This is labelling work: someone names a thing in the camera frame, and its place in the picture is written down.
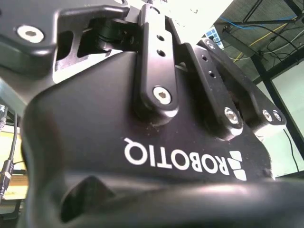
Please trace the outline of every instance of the blue cable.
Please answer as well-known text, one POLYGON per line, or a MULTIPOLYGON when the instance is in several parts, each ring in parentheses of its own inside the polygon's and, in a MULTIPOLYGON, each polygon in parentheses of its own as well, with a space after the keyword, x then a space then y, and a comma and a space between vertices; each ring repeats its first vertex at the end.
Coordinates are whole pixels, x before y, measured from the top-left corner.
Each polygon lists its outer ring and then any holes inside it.
MULTIPOLYGON (((292 19, 292 18, 294 18, 294 17, 295 17, 295 16, 290 16, 290 17, 286 17, 286 18, 280 18, 280 19, 278 19, 278 20, 289 20, 289 19, 292 19)), ((228 19, 226 19, 226 18, 224 18, 224 17, 219 17, 219 18, 221 18, 222 20, 224 20, 224 21, 228 22, 229 24, 231 24, 231 25, 233 25, 233 26, 235 26, 235 27, 238 27, 238 28, 240 28, 240 29, 246 29, 246 30, 255 29, 254 27, 252 27, 252 28, 247 28, 247 27, 243 27, 243 26, 236 25, 235 23, 233 23, 232 21, 230 21, 230 20, 228 20, 228 19)))

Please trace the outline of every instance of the bolt head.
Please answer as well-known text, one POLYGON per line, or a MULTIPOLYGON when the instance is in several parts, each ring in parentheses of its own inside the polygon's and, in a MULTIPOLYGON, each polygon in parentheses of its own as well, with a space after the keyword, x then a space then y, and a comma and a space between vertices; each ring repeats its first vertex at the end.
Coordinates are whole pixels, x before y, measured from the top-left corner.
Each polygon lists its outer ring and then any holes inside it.
POLYGON ((209 40, 206 41, 206 44, 207 44, 211 49, 215 49, 214 45, 213 45, 209 40))
POLYGON ((273 121, 272 116, 269 114, 269 112, 267 110, 265 110, 265 109, 263 110, 263 115, 269 122, 273 121))
POLYGON ((273 114, 277 118, 278 121, 282 121, 282 117, 280 116, 280 114, 276 110, 273 111, 273 114))
POLYGON ((224 113, 232 124, 238 123, 238 116, 232 111, 231 108, 226 107, 224 113))
POLYGON ((17 28, 17 34, 22 38, 31 43, 40 43, 44 35, 43 33, 33 26, 29 25, 21 25, 17 28))
POLYGON ((168 105, 171 102, 171 95, 168 90, 163 87, 155 87, 153 89, 153 94, 157 100, 160 101, 163 105, 168 105))

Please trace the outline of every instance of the wall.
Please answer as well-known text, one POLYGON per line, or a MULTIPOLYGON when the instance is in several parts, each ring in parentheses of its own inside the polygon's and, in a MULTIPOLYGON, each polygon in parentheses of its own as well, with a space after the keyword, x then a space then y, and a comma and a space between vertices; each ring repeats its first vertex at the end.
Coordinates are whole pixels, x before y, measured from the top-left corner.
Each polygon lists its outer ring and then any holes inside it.
MULTIPOLYGON (((291 68, 273 80, 278 92, 280 93, 285 105, 289 109, 296 124, 304 133, 304 62, 291 68)), ((258 87, 270 98, 264 83, 258 87)), ((294 150, 295 159, 300 170, 304 170, 304 161, 289 135, 294 150)), ((284 132, 278 133, 264 140, 264 145, 270 153, 275 177, 297 172, 291 154, 289 140, 284 132)))

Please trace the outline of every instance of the black cable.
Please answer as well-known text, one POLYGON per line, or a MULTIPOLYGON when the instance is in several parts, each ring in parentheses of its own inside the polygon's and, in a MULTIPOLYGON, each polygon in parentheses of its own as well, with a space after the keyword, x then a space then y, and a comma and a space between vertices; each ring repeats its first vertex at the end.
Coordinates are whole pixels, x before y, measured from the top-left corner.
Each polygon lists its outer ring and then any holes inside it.
POLYGON ((288 26, 289 24, 286 24, 280 31, 278 31, 278 34, 282 34, 283 32, 285 32, 285 28, 287 28, 287 26, 288 26))
MULTIPOLYGON (((267 47, 266 47, 266 48, 267 48, 268 51, 270 51, 272 54, 275 55, 275 56, 272 56, 271 53, 270 53, 270 56, 271 56, 271 57, 277 58, 277 59, 279 59, 281 62, 282 62, 282 59, 286 58, 287 56, 292 56, 291 53, 294 52, 294 51, 296 51, 296 50, 293 50, 290 54, 285 53, 285 52, 275 53, 274 51, 272 51, 272 50, 269 49, 269 45, 271 44, 271 42, 272 42, 272 41, 270 41, 270 42, 267 44, 267 47), (280 57, 279 57, 280 54, 284 54, 284 55, 286 55, 286 57, 280 58, 280 57)), ((297 65, 300 64, 300 61, 298 60, 298 58, 297 58, 296 56, 294 56, 294 58, 295 58, 295 60, 297 61, 297 65)))
POLYGON ((287 138, 288 138, 288 140, 289 140, 289 143, 290 143, 291 155, 292 155, 292 157, 293 157, 293 159, 294 159, 295 166, 296 166, 296 170, 299 172, 298 163, 296 163, 295 156, 294 156, 293 145, 292 145, 291 140, 290 140, 290 138, 289 138, 289 136, 288 136, 287 132, 285 131, 285 129, 284 129, 284 132, 285 132, 285 134, 286 134, 286 136, 287 136, 287 138))
POLYGON ((284 39, 286 42, 288 42, 291 46, 294 47, 294 49, 296 49, 297 51, 299 50, 292 42, 290 42, 288 39, 286 39, 285 37, 281 36, 280 34, 274 32, 273 30, 269 29, 269 28, 266 28, 264 26, 261 26, 261 25, 245 25, 244 27, 259 27, 259 28, 263 28, 263 29, 266 29, 268 30, 269 32, 272 32, 273 34, 276 34, 277 36, 279 36, 280 38, 284 39))
POLYGON ((19 162, 16 162, 14 163, 14 165, 18 164, 18 163, 24 163, 24 161, 19 161, 19 162))
MULTIPOLYGON (((300 47, 302 47, 302 46, 304 46, 304 44, 301 44, 300 46, 298 46, 298 48, 300 48, 300 47)), ((295 50, 293 50, 292 52, 290 52, 289 54, 291 55, 292 53, 294 53, 295 52, 295 50)))
POLYGON ((14 137, 13 137, 13 142, 11 143, 11 148, 9 152, 9 160, 12 162, 14 161, 14 152, 15 152, 15 146, 16 146, 16 141, 17 141, 17 134, 18 134, 18 129, 17 129, 17 113, 15 112, 14 115, 14 137))
POLYGON ((269 54, 272 58, 278 59, 278 60, 280 60, 280 62, 282 62, 281 58, 277 54, 273 53, 275 56, 273 56, 272 53, 269 53, 269 54))

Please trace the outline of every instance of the robotiq logo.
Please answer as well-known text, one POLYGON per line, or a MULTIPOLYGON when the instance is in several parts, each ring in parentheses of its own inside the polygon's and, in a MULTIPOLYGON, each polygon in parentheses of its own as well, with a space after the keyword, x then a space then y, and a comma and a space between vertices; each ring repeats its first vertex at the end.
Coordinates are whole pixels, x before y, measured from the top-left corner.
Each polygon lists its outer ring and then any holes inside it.
MULTIPOLYGON (((199 153, 191 152, 189 155, 182 150, 174 150, 171 152, 170 158, 171 163, 167 162, 166 150, 164 147, 160 147, 161 151, 161 162, 155 161, 154 146, 149 145, 147 150, 142 144, 133 142, 132 140, 125 138, 125 142, 128 144, 124 149, 124 155, 126 159, 133 165, 143 165, 150 160, 151 167, 158 167, 163 169, 172 169, 174 166, 178 170, 193 169, 196 172, 203 172, 203 169, 208 173, 217 173, 220 171, 224 175, 230 175, 227 167, 226 159, 224 157, 211 156, 210 154, 203 154, 201 157, 199 153), (131 155, 131 150, 140 150, 142 155, 140 158, 134 158, 131 155), (176 161, 176 156, 180 155, 184 158, 185 162, 181 164, 176 161)), ((230 167, 233 170, 235 177, 241 181, 246 181, 246 173, 241 169, 242 156, 240 151, 230 151, 231 158, 227 158, 230 167)))

